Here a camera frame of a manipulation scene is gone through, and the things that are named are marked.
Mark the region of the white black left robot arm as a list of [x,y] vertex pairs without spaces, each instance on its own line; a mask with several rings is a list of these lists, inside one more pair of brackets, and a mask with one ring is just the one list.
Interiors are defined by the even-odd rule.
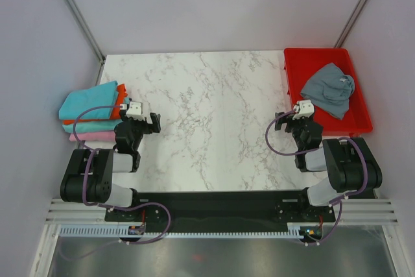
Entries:
[[137,171],[143,136],[161,131],[161,115],[151,112],[150,119],[148,122],[124,114],[115,127],[113,148],[74,150],[60,184],[61,199],[86,206],[119,208],[129,221],[140,218],[142,205],[134,200],[134,190],[114,184],[113,174]]

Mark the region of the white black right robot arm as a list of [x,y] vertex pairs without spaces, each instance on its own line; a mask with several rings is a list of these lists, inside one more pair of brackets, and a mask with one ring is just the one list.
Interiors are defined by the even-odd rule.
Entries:
[[321,206],[334,206],[342,200],[380,187],[381,169],[363,138],[324,139],[323,126],[313,116],[294,118],[292,112],[275,114],[276,131],[285,125],[297,151],[290,155],[301,172],[327,172],[327,177],[305,190],[306,199],[297,204],[298,216],[312,221]]

